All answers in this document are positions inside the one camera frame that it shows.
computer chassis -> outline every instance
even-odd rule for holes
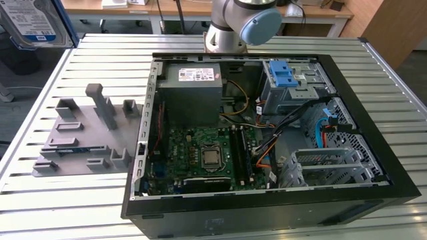
[[[330,55],[152,56],[121,208],[149,239],[347,224],[420,196]]]

white box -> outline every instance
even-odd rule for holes
[[[323,0],[302,0],[303,5],[320,6],[322,3],[323,3]]]
[[[128,7],[127,0],[101,0],[101,9],[125,9]]]
[[[128,4],[145,5],[149,0],[127,0]]]

desk leg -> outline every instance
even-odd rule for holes
[[[152,34],[161,34],[161,29],[160,29],[160,16],[159,15],[151,15],[149,16],[149,22],[151,22],[151,29],[152,29]]]
[[[347,23],[347,18],[335,18],[335,23],[331,26],[331,30],[328,31],[327,37],[328,38],[338,38],[342,34]]]

gray 3d printed holder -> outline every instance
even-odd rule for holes
[[[85,95],[93,106],[60,99],[59,117],[40,151],[35,177],[124,173],[135,157],[143,106],[135,100],[112,105],[103,85],[88,84]]]

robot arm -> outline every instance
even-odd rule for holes
[[[266,43],[278,32],[282,15],[276,0],[212,1],[204,46],[211,53],[242,53],[246,44]]]

